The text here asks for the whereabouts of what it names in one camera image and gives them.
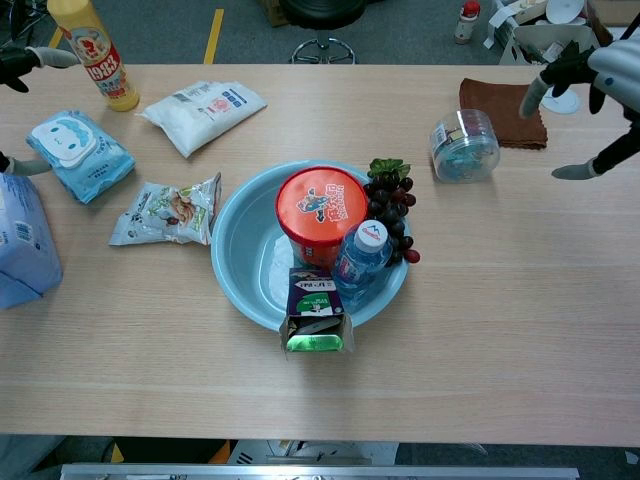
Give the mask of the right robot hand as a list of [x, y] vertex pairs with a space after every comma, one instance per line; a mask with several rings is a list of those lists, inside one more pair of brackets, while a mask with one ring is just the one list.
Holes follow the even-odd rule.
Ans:
[[537, 112], [548, 91], [554, 97], [574, 84], [588, 84], [589, 110], [596, 114], [607, 97], [623, 107], [629, 131], [582, 164], [565, 165], [552, 171], [561, 180], [588, 180], [612, 170], [640, 153], [640, 39], [620, 39], [608, 46], [580, 51], [570, 43], [529, 85], [519, 115]]

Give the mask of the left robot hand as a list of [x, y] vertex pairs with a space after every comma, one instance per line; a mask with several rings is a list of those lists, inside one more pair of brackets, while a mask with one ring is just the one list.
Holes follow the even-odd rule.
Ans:
[[[28, 46], [0, 49], [0, 85], [6, 85], [18, 93], [28, 93], [29, 88], [21, 78], [34, 68], [66, 69], [79, 64], [80, 60], [74, 53], [57, 48]], [[28, 177], [51, 169], [45, 160], [21, 161], [0, 151], [2, 174]]]

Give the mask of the silver snack packet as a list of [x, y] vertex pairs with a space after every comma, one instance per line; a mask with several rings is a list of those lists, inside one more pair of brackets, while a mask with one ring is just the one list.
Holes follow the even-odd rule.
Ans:
[[146, 182], [118, 218], [108, 244], [196, 242], [208, 246], [220, 195], [220, 173], [183, 188]]

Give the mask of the purple grape bunch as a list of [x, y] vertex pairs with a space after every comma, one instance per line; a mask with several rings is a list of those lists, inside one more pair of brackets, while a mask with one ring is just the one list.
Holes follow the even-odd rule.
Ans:
[[376, 158], [369, 164], [368, 182], [363, 186], [368, 198], [367, 218], [381, 222], [389, 234], [392, 253], [387, 267], [401, 261], [415, 264], [421, 259], [406, 230], [406, 216], [416, 205], [410, 171], [411, 165], [402, 159]]

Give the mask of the orange instant noodle cup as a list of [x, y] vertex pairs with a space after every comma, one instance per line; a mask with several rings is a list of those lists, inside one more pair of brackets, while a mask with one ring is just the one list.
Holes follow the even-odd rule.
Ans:
[[275, 200], [279, 225], [303, 264], [329, 270], [343, 239], [368, 214], [360, 181], [333, 166], [316, 166], [291, 175]]

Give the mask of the clear water bottle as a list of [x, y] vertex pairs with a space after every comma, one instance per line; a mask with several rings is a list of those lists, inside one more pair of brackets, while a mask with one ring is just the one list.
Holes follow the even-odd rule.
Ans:
[[378, 220], [365, 220], [345, 235], [331, 271], [340, 298], [356, 303], [366, 293], [392, 254], [386, 227]]

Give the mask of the purple toothpaste box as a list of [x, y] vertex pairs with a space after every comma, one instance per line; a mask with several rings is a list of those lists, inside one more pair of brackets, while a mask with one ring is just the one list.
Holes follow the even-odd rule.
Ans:
[[353, 326], [328, 271], [289, 270], [285, 317], [279, 328], [285, 353], [353, 352]]

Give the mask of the yellow bottle with red label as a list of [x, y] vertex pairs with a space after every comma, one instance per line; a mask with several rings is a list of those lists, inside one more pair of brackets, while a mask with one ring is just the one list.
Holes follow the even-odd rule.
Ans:
[[91, 0], [47, 0], [57, 26], [109, 108], [135, 108], [139, 94]]

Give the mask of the white lighthouse toy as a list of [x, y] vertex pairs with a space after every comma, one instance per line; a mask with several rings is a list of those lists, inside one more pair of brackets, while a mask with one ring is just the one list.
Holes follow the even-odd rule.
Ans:
[[454, 32], [456, 44], [468, 43], [481, 13], [481, 5], [477, 0], [466, 0], [461, 6]]

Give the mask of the white salt bag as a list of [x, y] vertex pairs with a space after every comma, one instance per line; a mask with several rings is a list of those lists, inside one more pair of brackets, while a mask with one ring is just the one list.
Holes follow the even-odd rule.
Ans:
[[198, 81], [147, 106], [139, 116], [161, 128], [188, 158], [266, 107], [261, 96], [239, 82]]

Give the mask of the white round table grommet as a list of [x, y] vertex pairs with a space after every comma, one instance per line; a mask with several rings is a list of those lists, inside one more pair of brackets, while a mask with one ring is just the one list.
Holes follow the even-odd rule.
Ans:
[[550, 87], [541, 100], [540, 105], [546, 110], [561, 115], [571, 115], [580, 110], [581, 99], [574, 90], [567, 89], [559, 96], [554, 96], [553, 91], [554, 88]]

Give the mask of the white cardboard box of clutter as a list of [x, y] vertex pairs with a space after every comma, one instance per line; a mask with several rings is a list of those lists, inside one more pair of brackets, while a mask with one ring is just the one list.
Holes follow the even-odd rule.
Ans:
[[581, 52], [600, 47], [586, 0], [490, 0], [483, 46], [501, 47], [502, 65], [550, 63], [571, 43]]

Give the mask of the blue wet wipes pack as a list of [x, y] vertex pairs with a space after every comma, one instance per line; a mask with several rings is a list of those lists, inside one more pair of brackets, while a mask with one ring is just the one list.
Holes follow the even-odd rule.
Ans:
[[126, 148], [77, 110], [61, 111], [35, 126], [26, 143], [82, 204], [92, 202], [135, 167]]

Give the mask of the brown cloth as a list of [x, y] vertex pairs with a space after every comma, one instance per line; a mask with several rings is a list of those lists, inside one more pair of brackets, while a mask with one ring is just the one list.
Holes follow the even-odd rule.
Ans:
[[462, 109], [484, 112], [501, 147], [540, 150], [547, 146], [546, 127], [538, 110], [521, 118], [519, 108], [528, 87], [465, 78], [459, 88]]

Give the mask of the clear jar of clips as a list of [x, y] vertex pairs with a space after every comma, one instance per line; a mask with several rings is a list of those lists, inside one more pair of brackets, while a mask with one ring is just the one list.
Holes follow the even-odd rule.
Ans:
[[440, 119], [431, 135], [432, 162], [444, 183], [476, 183], [488, 179], [500, 160], [500, 146], [488, 115], [461, 109]]

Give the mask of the large blue tissue pack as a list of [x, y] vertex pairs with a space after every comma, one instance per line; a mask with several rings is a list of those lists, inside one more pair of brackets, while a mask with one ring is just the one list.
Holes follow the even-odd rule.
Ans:
[[0, 309], [41, 298], [62, 278], [37, 189], [27, 177], [0, 174]]

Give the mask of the brown cardboard box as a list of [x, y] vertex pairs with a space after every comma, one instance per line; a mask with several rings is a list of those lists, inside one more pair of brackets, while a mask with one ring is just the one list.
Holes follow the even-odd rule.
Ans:
[[280, 27], [289, 23], [286, 18], [280, 0], [257, 0], [263, 9], [265, 16], [272, 27]]

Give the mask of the light blue plastic basin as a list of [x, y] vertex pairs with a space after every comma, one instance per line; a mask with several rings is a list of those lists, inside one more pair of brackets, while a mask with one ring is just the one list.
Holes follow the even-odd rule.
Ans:
[[228, 300], [245, 317], [271, 331], [285, 318], [292, 246], [275, 211], [277, 192], [292, 174], [315, 166], [336, 167], [362, 184], [365, 172], [339, 162], [306, 160], [267, 168], [238, 187], [218, 213], [211, 263]]

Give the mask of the chrome stool base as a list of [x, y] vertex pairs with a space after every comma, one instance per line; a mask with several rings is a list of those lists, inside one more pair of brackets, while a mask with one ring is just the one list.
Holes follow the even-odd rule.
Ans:
[[290, 64], [349, 64], [358, 63], [357, 55], [349, 44], [329, 37], [325, 44], [318, 39], [299, 44], [291, 53]]

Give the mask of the black stool seat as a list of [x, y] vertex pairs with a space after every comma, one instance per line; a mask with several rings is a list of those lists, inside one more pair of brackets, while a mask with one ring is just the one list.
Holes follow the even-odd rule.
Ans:
[[314, 30], [335, 30], [358, 20], [368, 0], [279, 0], [292, 25]]

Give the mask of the aluminium rail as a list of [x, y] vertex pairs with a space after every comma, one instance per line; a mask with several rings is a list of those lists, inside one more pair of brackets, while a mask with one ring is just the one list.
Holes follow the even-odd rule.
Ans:
[[580, 480], [575, 468], [69, 464], [60, 480]]

